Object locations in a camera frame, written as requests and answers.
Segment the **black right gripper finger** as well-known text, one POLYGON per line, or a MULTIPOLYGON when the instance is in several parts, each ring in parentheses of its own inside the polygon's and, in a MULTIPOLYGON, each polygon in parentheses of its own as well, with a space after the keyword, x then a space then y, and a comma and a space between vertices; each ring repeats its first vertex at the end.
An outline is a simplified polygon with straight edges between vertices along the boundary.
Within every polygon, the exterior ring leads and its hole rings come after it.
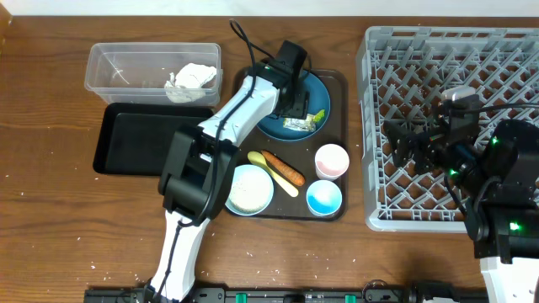
POLYGON ((403 160, 414 162, 416 174, 425 174, 431 171, 431 160, 429 159, 429 146, 426 140, 406 139, 403 143, 403 160))
POLYGON ((406 127, 401 126, 400 124, 393 121, 385 121, 383 123, 383 128, 385 131, 386 138, 389 141, 392 160, 394 164, 407 164, 403 160, 403 143, 406 139, 424 139, 424 132, 415 132, 407 129, 406 127))

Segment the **silver green snack wrapper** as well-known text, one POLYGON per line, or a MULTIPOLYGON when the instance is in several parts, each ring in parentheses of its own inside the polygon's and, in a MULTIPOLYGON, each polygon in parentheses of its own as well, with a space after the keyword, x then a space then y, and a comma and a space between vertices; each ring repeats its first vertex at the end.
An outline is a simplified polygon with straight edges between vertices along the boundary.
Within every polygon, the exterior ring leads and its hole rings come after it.
POLYGON ((314 132, 325 118, 325 110, 321 109, 316 114, 308 114, 304 120, 285 118, 283 127, 293 131, 314 132))

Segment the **light blue bowl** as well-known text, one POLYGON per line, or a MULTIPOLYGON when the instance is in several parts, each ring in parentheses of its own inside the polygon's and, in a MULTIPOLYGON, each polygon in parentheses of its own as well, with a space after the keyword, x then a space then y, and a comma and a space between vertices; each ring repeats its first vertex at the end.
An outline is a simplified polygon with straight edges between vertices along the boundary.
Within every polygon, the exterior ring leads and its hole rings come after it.
POLYGON ((235 215, 257 215, 270 204, 273 195, 274 185, 269 174, 261 167, 244 164, 234 170, 225 206, 235 215))

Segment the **light blue cup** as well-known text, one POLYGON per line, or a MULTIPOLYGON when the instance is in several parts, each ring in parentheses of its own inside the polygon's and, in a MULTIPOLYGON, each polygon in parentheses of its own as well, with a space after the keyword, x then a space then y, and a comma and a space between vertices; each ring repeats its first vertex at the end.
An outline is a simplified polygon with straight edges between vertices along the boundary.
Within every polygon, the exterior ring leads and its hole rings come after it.
POLYGON ((328 180, 313 182, 306 193, 307 208, 315 216, 329 216, 340 210, 343 195, 339 186, 328 180))

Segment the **white paper napkin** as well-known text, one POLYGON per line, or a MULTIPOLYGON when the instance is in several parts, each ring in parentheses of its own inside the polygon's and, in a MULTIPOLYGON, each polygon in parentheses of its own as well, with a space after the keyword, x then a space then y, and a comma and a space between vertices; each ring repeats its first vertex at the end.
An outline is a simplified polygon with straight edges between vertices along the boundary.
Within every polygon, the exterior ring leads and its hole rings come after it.
POLYGON ((170 72, 163 88, 173 103, 191 103, 205 97, 204 86, 212 83, 216 75, 214 66, 189 63, 176 74, 170 72))

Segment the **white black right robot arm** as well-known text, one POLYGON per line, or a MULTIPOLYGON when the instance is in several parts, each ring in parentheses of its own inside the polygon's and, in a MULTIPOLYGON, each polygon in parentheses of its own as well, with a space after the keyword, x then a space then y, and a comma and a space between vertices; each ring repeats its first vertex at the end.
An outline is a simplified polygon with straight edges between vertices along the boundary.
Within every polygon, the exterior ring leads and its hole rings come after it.
POLYGON ((458 200, 491 302, 538 300, 538 128, 500 121, 484 149, 475 146, 479 116, 490 111, 477 95, 439 102, 435 124, 415 133, 394 121, 383 129, 393 163, 414 162, 417 174, 441 170, 458 200))

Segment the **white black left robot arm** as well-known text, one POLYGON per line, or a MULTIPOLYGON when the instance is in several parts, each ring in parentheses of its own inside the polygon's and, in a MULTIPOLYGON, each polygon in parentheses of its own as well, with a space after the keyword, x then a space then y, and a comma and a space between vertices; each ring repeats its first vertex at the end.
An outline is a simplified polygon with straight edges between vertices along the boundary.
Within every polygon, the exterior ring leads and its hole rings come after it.
POLYGON ((307 51, 286 40, 275 56, 251 60, 248 75, 220 111, 197 126, 178 128, 158 192, 167 223, 160 263, 144 288, 145 302, 180 302, 195 282, 195 262, 209 222, 223 209, 240 145, 266 116, 304 119, 307 51))

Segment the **grey dishwasher rack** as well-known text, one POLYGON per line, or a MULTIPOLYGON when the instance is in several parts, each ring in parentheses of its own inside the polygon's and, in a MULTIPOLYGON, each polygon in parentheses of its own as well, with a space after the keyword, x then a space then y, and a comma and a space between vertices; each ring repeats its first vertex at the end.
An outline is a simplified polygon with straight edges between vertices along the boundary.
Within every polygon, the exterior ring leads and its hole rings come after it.
POLYGON ((479 117, 475 146, 483 149, 497 124, 536 124, 536 29, 381 27, 366 31, 357 52, 356 79, 363 128, 364 207, 373 231, 462 233, 462 213, 440 172, 418 175, 396 167, 382 125, 429 129, 431 107, 446 89, 476 90, 488 112, 479 117))

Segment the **clear plastic waste bin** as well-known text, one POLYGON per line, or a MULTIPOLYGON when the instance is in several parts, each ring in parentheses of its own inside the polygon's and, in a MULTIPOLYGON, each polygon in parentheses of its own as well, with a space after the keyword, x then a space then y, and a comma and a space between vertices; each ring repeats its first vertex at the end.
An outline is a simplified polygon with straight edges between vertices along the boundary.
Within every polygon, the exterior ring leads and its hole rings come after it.
POLYGON ((216 43, 98 43, 89 54, 84 86, 108 104, 214 107, 220 101, 221 80, 221 48, 216 43), (205 97, 191 103, 173 103, 164 84, 170 72, 176 74, 189 63, 214 66, 217 75, 204 86, 205 97))

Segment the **dark blue plate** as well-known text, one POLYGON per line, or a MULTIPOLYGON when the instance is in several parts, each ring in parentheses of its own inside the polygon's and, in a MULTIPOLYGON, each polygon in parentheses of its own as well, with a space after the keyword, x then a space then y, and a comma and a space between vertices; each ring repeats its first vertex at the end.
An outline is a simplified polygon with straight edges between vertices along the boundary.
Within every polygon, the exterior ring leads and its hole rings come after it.
POLYGON ((258 128, 267 136, 280 141, 300 141, 313 136, 320 131, 328 121, 331 112, 331 101, 328 90, 322 81, 315 75, 309 74, 304 81, 305 89, 310 93, 307 114, 316 114, 321 109, 325 110, 325 118, 314 132, 288 130, 283 127, 285 118, 277 118, 274 115, 264 117, 258 124, 258 128))

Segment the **yellow plastic spoon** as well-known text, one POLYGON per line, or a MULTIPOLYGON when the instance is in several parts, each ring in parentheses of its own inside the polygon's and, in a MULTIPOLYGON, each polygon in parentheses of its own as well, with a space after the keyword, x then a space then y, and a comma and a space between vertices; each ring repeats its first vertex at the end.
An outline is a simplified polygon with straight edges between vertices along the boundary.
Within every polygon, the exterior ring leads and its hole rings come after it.
POLYGON ((291 197, 295 198, 299 195, 299 190, 292 183, 282 178, 278 173, 269 167, 264 156, 260 152, 250 151, 248 153, 248 160, 253 165, 263 168, 263 170, 265 170, 291 197))

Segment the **pink cup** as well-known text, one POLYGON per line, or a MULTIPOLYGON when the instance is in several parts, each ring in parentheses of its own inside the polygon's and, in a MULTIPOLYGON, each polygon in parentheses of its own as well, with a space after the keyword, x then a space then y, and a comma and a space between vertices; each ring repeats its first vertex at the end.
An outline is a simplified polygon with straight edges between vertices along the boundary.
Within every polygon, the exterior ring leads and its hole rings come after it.
POLYGON ((350 165, 348 152, 336 144, 321 146, 315 154, 314 161, 317 176, 330 181, 341 177, 350 165))

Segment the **orange carrot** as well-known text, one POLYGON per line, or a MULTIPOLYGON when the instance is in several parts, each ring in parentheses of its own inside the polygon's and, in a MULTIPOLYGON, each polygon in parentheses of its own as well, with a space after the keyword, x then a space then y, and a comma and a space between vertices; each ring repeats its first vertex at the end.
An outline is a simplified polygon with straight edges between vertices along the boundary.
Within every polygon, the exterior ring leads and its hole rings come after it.
POLYGON ((266 150, 262 151, 262 155, 269 164, 294 185, 301 187, 305 184, 306 179, 304 176, 293 167, 281 161, 277 156, 266 150))

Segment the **black rectangular tray bin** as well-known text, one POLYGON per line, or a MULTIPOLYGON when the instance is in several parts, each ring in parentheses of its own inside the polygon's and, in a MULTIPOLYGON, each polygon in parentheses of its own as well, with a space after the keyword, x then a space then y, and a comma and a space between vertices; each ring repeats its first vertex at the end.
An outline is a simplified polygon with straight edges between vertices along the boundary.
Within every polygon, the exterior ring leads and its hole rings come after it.
POLYGON ((160 104, 109 104, 93 159, 100 174, 159 176, 174 132, 197 126, 213 112, 205 107, 160 104))

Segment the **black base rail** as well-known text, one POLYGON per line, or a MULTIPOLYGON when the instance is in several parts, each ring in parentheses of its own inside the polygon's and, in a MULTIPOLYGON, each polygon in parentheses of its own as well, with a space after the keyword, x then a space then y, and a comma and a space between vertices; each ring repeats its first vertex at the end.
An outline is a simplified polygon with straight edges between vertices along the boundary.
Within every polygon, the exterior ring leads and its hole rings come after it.
POLYGON ((439 281, 419 281, 410 285, 388 284, 381 279, 369 281, 360 289, 346 288, 230 288, 225 284, 195 282, 183 299, 172 299, 172 289, 140 286, 133 288, 92 288, 85 290, 85 303, 487 303, 484 289, 463 289, 439 281))

